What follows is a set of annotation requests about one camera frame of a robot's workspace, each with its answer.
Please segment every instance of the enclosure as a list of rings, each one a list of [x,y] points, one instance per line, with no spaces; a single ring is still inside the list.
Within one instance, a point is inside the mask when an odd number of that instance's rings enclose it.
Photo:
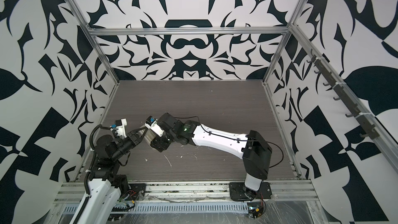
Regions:
[[[69,223],[93,128],[125,118],[132,130],[165,112],[270,142],[267,208],[253,220],[231,200],[228,184],[246,177],[238,157],[142,142],[118,174],[146,187],[119,223],[398,222],[397,9],[0,0],[2,222]]]

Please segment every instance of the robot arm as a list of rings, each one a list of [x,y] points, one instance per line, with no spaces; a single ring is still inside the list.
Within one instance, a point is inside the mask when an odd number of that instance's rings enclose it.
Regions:
[[[172,142],[178,142],[213,147],[242,159],[246,170],[244,190],[247,200],[256,196],[261,182],[268,177],[272,149],[256,131],[249,134],[224,132],[196,121],[183,123],[168,113],[157,120],[149,117],[145,126],[157,134],[150,145],[159,152],[166,150]]]
[[[104,135],[97,140],[85,179],[86,193],[70,224],[106,223],[117,200],[128,191],[126,175],[117,175],[119,167],[123,166],[119,158],[142,142],[148,129],[156,134],[150,146],[159,152],[166,150],[172,142],[178,142],[213,147],[241,158],[246,170],[243,188],[246,198],[240,201],[254,199],[261,182],[267,179],[272,149],[256,131],[249,134],[224,132],[196,121],[183,123],[168,113],[159,119],[149,117],[145,127],[129,133],[125,131],[126,125],[126,119],[116,121],[110,128],[113,137]]]

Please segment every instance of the wood grain surface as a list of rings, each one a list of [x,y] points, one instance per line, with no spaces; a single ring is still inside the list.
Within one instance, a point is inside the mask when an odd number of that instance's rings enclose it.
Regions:
[[[142,126],[150,115],[159,118],[165,112],[174,117],[199,116],[201,123],[226,132],[255,130],[266,141],[284,149],[259,80],[121,81],[103,124],[109,126],[126,118],[128,132]],[[101,130],[100,134],[110,133]],[[275,145],[270,146],[273,165],[282,153]],[[202,181],[243,180],[246,171],[241,159],[214,148],[172,143],[160,153],[142,142],[131,150],[127,166],[120,167],[118,174],[126,174],[128,180],[134,181]],[[292,178],[286,155],[269,170],[268,179]]]

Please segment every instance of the vented metal panel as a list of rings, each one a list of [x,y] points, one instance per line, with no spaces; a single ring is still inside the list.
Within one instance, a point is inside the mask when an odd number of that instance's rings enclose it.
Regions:
[[[74,214],[79,204],[67,204],[64,214]],[[243,213],[245,202],[137,203],[130,214]]]

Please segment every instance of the white debris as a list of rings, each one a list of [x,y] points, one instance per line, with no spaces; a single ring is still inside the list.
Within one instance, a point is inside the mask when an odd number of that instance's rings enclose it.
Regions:
[[[169,162],[170,168],[171,168],[171,167],[172,167],[172,164],[170,163],[169,159],[166,157],[166,155],[163,155],[163,156],[167,159],[167,162]]]

